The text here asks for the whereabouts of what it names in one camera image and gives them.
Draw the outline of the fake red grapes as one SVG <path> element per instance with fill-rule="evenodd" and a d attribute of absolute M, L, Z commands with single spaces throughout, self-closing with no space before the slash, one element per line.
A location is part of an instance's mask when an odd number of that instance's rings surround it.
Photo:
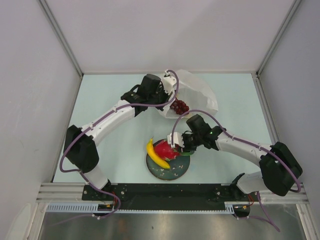
<path fill-rule="evenodd" d="M 189 106 L 184 101 L 177 98 L 173 101 L 169 108 L 177 115 L 182 115 L 190 110 Z"/>

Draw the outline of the blue ceramic plate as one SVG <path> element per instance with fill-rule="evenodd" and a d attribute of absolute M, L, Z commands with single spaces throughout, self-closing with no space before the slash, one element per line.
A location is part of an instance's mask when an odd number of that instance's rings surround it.
<path fill-rule="evenodd" d="M 153 146 L 159 141 L 161 140 L 153 141 Z M 158 166 L 146 153 L 146 166 L 148 170 L 154 177 L 163 181 L 173 181 L 183 176 L 190 166 L 191 156 L 178 156 L 176 159 L 166 162 L 170 165 L 170 169 Z"/>

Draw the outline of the white plastic bag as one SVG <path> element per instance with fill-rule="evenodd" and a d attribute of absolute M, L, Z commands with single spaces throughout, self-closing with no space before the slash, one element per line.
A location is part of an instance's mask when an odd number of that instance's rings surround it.
<path fill-rule="evenodd" d="M 211 115 L 218 112 L 216 95 L 206 81 L 186 70 L 180 69 L 175 73 L 178 100 L 184 101 L 191 110 L 202 110 Z"/>

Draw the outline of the fake watermelon slice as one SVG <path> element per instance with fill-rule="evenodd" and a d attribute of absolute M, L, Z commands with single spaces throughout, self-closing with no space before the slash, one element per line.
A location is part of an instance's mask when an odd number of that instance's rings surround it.
<path fill-rule="evenodd" d="M 171 145 L 168 144 L 168 142 L 164 139 L 157 142 L 153 146 L 153 148 L 155 153 L 165 161 L 171 161 L 180 156 L 191 156 L 194 154 L 193 151 L 191 152 L 181 151 L 181 148 L 179 146 L 175 148 L 171 148 Z"/>

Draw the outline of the fake yellow banana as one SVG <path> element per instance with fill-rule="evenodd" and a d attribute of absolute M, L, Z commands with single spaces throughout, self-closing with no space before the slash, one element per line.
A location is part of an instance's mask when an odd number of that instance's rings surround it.
<path fill-rule="evenodd" d="M 153 138 L 151 138 L 149 140 L 149 142 L 147 143 L 146 145 L 146 152 L 147 154 L 149 155 L 149 157 L 158 165 L 160 166 L 161 168 L 163 169 L 170 169 L 170 165 L 165 161 L 163 160 L 162 158 L 160 158 L 156 152 L 155 152 L 155 149 L 154 149 L 154 146 L 153 146 Z"/>

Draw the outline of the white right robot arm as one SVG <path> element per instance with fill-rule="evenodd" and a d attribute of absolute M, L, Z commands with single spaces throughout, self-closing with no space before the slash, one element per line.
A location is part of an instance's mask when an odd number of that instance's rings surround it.
<path fill-rule="evenodd" d="M 181 135 L 183 152 L 191 153 L 204 146 L 234 154 L 260 168 L 258 172 L 241 173 L 232 181 L 230 194 L 237 201 L 242 201 L 249 193 L 263 190 L 284 197 L 293 190 L 293 185 L 303 173 L 292 152 L 282 142 L 273 145 L 252 143 L 227 133 L 220 126 L 210 127 L 198 114 L 188 119 L 186 124 L 190 132 Z"/>

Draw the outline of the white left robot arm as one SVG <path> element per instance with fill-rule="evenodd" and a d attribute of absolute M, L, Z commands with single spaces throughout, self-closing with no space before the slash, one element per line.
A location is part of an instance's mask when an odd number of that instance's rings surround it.
<path fill-rule="evenodd" d="M 163 111 L 171 104 L 179 90 L 179 78 L 173 70 L 166 70 L 162 77 L 146 74 L 140 84 L 124 93 L 120 100 L 106 113 L 82 127 L 67 129 L 63 155 L 59 169 L 63 173 L 64 159 L 73 165 L 83 179 L 93 187 L 93 194 L 100 200 L 110 196 L 110 181 L 99 167 L 97 147 L 101 141 L 121 124 L 133 119 L 148 108 Z"/>

